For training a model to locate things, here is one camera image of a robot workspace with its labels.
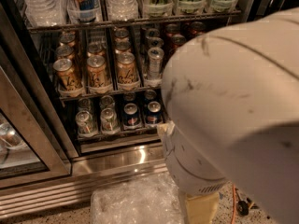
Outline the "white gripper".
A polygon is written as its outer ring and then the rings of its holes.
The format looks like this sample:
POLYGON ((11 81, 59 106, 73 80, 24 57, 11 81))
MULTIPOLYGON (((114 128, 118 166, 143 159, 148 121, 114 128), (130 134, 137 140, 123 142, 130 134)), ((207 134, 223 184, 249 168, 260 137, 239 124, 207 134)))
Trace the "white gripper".
POLYGON ((162 138, 169 174, 178 188, 187 193, 187 224, 212 224, 220 201, 217 191, 228 182, 227 178, 190 144, 172 120, 158 124, 157 134, 162 138))

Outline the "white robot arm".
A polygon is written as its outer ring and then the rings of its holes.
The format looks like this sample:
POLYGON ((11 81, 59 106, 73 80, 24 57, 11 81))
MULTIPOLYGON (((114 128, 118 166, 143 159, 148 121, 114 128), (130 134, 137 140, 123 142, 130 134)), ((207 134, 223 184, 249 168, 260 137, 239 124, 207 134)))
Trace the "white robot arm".
POLYGON ((234 182, 280 224, 299 224, 299 8, 178 48, 162 98, 169 173, 192 196, 234 182))

